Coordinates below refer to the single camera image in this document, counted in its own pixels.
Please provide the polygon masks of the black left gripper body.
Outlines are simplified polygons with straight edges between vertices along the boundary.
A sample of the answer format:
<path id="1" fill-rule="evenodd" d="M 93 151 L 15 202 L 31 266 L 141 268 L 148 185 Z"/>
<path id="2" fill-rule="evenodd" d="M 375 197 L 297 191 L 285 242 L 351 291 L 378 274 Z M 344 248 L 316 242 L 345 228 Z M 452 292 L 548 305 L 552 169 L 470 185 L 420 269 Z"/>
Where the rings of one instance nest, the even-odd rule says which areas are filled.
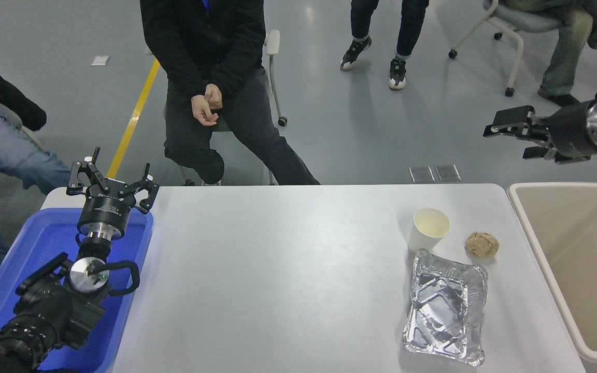
<path id="1" fill-rule="evenodd" d="M 85 198 L 86 201 L 77 224 L 78 228 L 96 223 L 104 223 L 116 228 L 127 227 L 133 207 L 133 197 L 130 194 L 108 196 L 98 193 L 92 196 L 85 193 Z"/>

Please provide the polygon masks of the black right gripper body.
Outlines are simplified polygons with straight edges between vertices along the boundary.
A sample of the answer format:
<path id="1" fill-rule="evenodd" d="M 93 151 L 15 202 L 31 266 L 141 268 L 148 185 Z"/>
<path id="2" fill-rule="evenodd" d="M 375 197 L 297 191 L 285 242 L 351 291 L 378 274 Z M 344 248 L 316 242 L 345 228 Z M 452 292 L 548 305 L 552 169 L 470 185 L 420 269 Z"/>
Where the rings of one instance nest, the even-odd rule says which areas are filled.
<path id="1" fill-rule="evenodd" d="M 555 163 L 585 161 L 596 154 L 587 133 L 587 112 L 592 103 L 593 101 L 586 101 L 566 106 L 543 118 L 552 146 L 556 149 Z"/>

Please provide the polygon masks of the person's right hand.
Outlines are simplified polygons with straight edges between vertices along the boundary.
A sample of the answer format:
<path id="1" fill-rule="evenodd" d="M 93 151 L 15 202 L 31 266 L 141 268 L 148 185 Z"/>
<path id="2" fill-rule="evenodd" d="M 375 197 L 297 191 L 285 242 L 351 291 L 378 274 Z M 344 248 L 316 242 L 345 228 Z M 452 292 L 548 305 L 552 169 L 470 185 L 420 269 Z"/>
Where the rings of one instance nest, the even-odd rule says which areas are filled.
<path id="1" fill-rule="evenodd" d="M 192 113 L 197 122 L 203 126 L 215 126 L 218 114 L 211 111 L 210 104 L 204 95 L 195 95 L 190 99 Z"/>

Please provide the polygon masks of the person's left hand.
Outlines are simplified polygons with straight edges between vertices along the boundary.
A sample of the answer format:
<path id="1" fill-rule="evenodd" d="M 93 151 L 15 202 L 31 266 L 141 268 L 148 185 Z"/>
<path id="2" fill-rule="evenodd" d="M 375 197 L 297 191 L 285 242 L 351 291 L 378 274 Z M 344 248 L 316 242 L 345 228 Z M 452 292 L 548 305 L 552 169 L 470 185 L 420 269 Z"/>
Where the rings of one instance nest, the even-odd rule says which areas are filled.
<path id="1" fill-rule="evenodd" d="M 209 109 L 220 110 L 223 108 L 223 95 L 220 88 L 215 83 L 208 83 L 205 90 L 205 100 L 209 104 Z"/>

